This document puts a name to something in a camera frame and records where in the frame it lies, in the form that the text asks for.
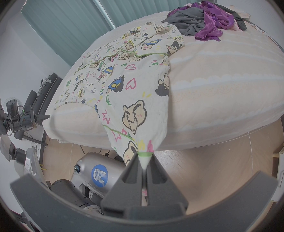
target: gray cloth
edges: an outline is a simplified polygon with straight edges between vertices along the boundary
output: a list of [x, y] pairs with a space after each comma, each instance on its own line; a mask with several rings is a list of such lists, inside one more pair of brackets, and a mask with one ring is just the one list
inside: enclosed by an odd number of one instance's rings
[[205, 27], [204, 11], [196, 7], [176, 11], [167, 19], [170, 24], [175, 25], [180, 33], [185, 36], [194, 36]]

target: pink star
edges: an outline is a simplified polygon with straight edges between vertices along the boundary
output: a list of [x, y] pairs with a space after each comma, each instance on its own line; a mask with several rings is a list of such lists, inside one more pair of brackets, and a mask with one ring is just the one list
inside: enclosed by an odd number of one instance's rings
[[114, 135], [114, 138], [115, 138], [115, 141], [117, 142], [117, 139], [122, 139], [121, 138], [121, 135], [118, 133], [118, 136], [116, 137], [115, 136], [115, 133], [114, 133], [114, 131], [112, 131], [112, 133], [113, 133], [113, 135]]
[[109, 118], [108, 112], [105, 110], [105, 113], [102, 113], [102, 115], [103, 115], [102, 120], [106, 120], [106, 123], [109, 124], [111, 118]]

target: drawer handle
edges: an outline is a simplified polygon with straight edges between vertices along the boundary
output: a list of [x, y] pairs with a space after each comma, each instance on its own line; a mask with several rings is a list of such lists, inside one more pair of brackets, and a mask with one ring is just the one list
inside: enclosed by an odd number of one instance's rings
[[284, 178], [284, 171], [283, 171], [283, 174], [282, 174], [282, 180], [281, 180], [281, 183], [279, 185], [279, 188], [281, 188], [281, 186], [282, 186], [283, 178]]

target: blue circular logo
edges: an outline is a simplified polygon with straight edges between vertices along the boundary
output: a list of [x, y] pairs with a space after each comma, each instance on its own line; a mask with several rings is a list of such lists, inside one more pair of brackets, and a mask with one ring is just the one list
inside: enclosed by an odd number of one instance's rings
[[92, 169], [92, 180], [97, 187], [104, 187], [108, 182], [108, 170], [104, 165], [98, 164]]

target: bed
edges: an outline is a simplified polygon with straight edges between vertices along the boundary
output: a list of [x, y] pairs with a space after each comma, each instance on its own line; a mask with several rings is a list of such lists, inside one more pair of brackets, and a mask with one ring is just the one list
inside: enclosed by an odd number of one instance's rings
[[[160, 21], [168, 11], [122, 25], [98, 38], [90, 52], [136, 25]], [[170, 97], [167, 136], [158, 150], [190, 149], [231, 140], [284, 114], [284, 53], [265, 33], [246, 22], [247, 31], [223, 30], [221, 42], [184, 36], [185, 47], [169, 57]], [[60, 142], [111, 149], [98, 114], [81, 103], [54, 110], [68, 76], [51, 100], [43, 122]]]

